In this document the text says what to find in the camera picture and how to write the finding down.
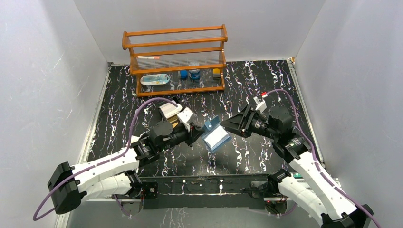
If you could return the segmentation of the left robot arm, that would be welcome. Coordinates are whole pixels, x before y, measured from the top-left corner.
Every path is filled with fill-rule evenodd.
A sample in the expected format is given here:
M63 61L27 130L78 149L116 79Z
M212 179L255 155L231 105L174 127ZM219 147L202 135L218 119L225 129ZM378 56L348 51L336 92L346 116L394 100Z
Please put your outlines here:
M192 146L206 131L194 123L173 126L160 121L116 153L83 164L59 164L48 181L55 213L71 212L84 201L108 195L138 197L142 185L134 180L136 169L158 160L160 152L176 145Z

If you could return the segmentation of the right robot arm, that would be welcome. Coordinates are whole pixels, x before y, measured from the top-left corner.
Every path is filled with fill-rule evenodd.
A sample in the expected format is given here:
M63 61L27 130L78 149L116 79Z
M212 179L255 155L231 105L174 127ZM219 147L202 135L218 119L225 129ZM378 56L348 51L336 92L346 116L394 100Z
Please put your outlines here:
M273 140L277 155L300 173L310 186L307 189L293 175L281 169L268 176L268 192L279 197L284 195L303 208L322 228L367 228L372 209L364 204L353 203L338 188L337 183L313 158L313 147L307 139L293 132L292 115L287 108L271 108L263 115L252 105L247 105L235 116L222 121L228 132L243 138L253 133Z

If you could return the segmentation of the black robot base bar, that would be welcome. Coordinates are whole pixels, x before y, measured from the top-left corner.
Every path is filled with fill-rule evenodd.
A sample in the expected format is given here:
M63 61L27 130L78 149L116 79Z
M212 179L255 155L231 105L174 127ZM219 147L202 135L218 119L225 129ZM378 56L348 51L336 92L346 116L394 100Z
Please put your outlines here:
M151 183L145 208L247 208L277 214L288 209L287 197L268 186L266 174L141 177Z

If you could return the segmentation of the black card tray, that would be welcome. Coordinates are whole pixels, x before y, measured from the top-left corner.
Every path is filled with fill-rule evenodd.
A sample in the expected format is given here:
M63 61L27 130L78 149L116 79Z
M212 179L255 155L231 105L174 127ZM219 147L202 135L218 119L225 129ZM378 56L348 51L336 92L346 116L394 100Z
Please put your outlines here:
M157 105L158 112L160 113L162 120L174 123L178 120L177 114L180 113L184 107L177 96L171 97L169 100L173 103L176 103L176 105L173 105L169 102L160 102Z

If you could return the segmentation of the blue card holder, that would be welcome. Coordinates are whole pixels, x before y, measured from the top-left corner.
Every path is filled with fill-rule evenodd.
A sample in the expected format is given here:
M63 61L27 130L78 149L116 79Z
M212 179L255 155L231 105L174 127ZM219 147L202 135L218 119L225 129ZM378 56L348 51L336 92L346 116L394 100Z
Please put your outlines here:
M211 153L215 153L232 139L230 134L221 126L220 118L217 115L207 120L202 130L204 133L201 138Z

